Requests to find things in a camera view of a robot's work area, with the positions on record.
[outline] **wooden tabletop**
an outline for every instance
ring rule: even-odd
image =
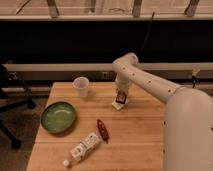
[[[58,135],[41,126],[28,163],[28,171],[63,171],[69,150],[90,132],[98,133],[101,119],[110,140],[102,142],[72,171],[162,171],[164,105],[141,88],[132,85],[129,103],[117,111],[112,105],[116,96],[114,83],[90,83],[89,95],[82,99],[72,83],[55,83],[47,106],[57,102],[71,103],[77,111],[75,125]]]

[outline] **white cup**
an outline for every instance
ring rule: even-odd
[[[78,92],[80,97],[87,97],[89,80],[86,77],[78,77],[73,81],[73,87]]]

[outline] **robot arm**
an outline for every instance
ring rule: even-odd
[[[128,95],[131,82],[166,104],[164,171],[213,170],[213,100],[203,91],[154,76],[136,68],[129,53],[113,62],[118,90]]]
[[[139,70],[136,68],[137,64],[138,58],[133,53],[128,53],[113,62],[113,69],[118,73],[116,85],[126,94],[128,94],[129,85],[133,82],[166,103],[177,89],[182,88],[179,84]]]

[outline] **chair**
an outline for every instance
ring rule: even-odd
[[[10,75],[7,72],[7,69],[3,65],[0,65],[0,98],[3,98],[3,99],[7,98],[7,94],[3,91],[2,88],[5,87],[5,86],[10,86],[11,83],[12,83],[13,77],[14,76]],[[30,89],[27,86],[27,84],[24,81],[20,80],[20,79],[16,79],[16,80],[18,82],[20,82],[22,84],[22,86],[24,87],[26,95],[27,95],[27,98],[25,100],[18,101],[18,102],[13,103],[13,104],[9,104],[9,105],[6,105],[6,106],[1,106],[0,107],[0,113],[6,112],[6,111],[11,110],[11,109],[15,109],[16,107],[23,106],[25,104],[27,104],[30,109],[33,109],[36,106],[36,104],[33,102],[31,97],[29,96]],[[11,147],[13,149],[19,149],[21,147],[21,140],[17,139],[9,131],[9,129],[6,128],[3,125],[1,120],[0,120],[0,129],[10,139]]]

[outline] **cable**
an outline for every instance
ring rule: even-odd
[[[149,39],[149,35],[150,35],[151,29],[152,29],[152,22],[153,22],[154,17],[155,17],[155,12],[152,13],[152,17],[150,19],[149,26],[147,28],[146,36],[145,36],[143,44],[141,46],[141,53],[143,52],[146,42]]]

